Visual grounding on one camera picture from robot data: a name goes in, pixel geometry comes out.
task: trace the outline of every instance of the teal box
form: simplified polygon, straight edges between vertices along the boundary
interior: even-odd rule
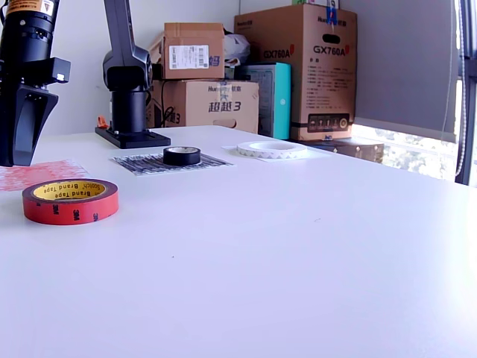
[[[236,67],[236,79],[259,84],[259,134],[290,138],[291,66],[254,63]]]

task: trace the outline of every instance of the window blind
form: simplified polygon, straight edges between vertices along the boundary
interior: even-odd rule
[[[356,123],[455,141],[454,0],[341,5],[358,14]]]

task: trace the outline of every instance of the blue tag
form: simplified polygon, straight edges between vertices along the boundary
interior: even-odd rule
[[[209,57],[209,66],[217,67],[221,64],[221,57],[220,56],[210,56]]]
[[[338,24],[338,11],[336,7],[326,7],[326,21],[331,25]]]

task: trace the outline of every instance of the pink paper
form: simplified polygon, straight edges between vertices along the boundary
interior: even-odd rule
[[[0,167],[0,192],[24,190],[50,180],[86,178],[88,172],[73,160],[39,163],[33,166]]]

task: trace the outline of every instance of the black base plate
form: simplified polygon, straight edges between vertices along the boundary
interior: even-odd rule
[[[95,132],[120,149],[166,147],[171,145],[170,138],[149,131],[114,134],[108,129],[96,128]]]

